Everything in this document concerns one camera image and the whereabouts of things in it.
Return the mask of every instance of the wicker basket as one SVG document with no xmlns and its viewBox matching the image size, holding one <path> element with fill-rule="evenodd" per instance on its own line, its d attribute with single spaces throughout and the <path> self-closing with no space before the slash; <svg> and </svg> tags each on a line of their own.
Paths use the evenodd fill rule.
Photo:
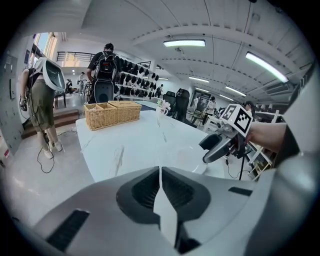
<svg viewBox="0 0 320 256">
<path fill-rule="evenodd" d="M 84 105 L 86 124 L 91 131 L 138 120 L 140 110 L 140 104 L 125 100 Z"/>
<path fill-rule="evenodd" d="M 109 101 L 108 103 L 118 109 L 118 122 L 120 124 L 139 120 L 140 104 L 130 100 Z"/>
<path fill-rule="evenodd" d="M 91 131 L 118 124 L 118 110 L 109 103 L 84 105 L 85 121 Z"/>
</svg>

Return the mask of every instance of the shorts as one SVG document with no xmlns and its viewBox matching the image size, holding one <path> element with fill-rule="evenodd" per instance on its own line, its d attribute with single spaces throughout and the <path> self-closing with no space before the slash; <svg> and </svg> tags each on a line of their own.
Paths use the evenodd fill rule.
<svg viewBox="0 0 320 256">
<path fill-rule="evenodd" d="M 36 80 L 28 97 L 28 107 L 32 125 L 37 132 L 44 131 L 55 124 L 54 100 L 55 91 L 46 85 L 45 80 Z"/>
</svg>

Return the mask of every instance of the black backpack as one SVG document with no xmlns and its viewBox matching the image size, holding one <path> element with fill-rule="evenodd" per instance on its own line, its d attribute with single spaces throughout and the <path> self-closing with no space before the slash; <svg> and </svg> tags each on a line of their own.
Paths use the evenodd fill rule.
<svg viewBox="0 0 320 256">
<path fill-rule="evenodd" d="M 117 65 L 115 63 L 115 54 L 108 54 L 102 52 L 103 55 L 97 60 L 95 68 L 95 80 L 107 80 L 112 81 L 117 72 Z"/>
</svg>

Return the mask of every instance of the ceiling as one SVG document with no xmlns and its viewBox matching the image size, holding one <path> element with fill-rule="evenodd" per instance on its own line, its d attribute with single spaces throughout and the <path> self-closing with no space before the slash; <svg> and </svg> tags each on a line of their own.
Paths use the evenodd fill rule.
<svg viewBox="0 0 320 256">
<path fill-rule="evenodd" d="M 111 41 L 118 50 L 156 61 L 180 80 L 209 80 L 194 85 L 236 102 L 289 102 L 314 60 L 294 22 L 266 0 L 48 0 L 22 27 L 26 34 L 55 31 Z M 202 39 L 206 46 L 164 46 L 163 41 L 174 39 Z M 269 62 L 289 82 L 246 59 L 247 52 Z"/>
</svg>

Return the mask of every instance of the floor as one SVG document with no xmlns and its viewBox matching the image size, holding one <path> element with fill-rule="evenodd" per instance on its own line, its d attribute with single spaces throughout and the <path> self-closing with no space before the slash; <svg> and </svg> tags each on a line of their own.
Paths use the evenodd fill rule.
<svg viewBox="0 0 320 256">
<path fill-rule="evenodd" d="M 66 98 L 67 109 L 78 109 L 80 118 L 83 118 L 83 103 L 84 99 L 78 93 Z M 55 112 L 66 110 L 63 98 L 59 98 L 58 106 Z M 40 147 L 35 136 L 24 139 L 15 156 L 11 156 L 11 164 L 0 170 L 1 194 L 11 216 L 29 227 L 33 227 L 52 208 L 94 183 L 81 153 L 77 133 L 72 131 L 76 131 L 75 124 L 57 128 L 63 151 L 53 152 L 54 167 L 50 173 L 43 173 L 37 162 Z M 44 172 L 52 167 L 53 159 L 46 159 L 43 151 L 39 154 L 39 161 Z M 228 161 L 229 172 L 225 165 L 225 178 L 233 179 L 233 176 L 238 179 L 236 176 L 239 175 L 242 160 L 231 155 Z M 247 161 L 243 169 L 249 170 Z M 243 173 L 242 180 L 252 180 L 247 171 Z"/>
</svg>

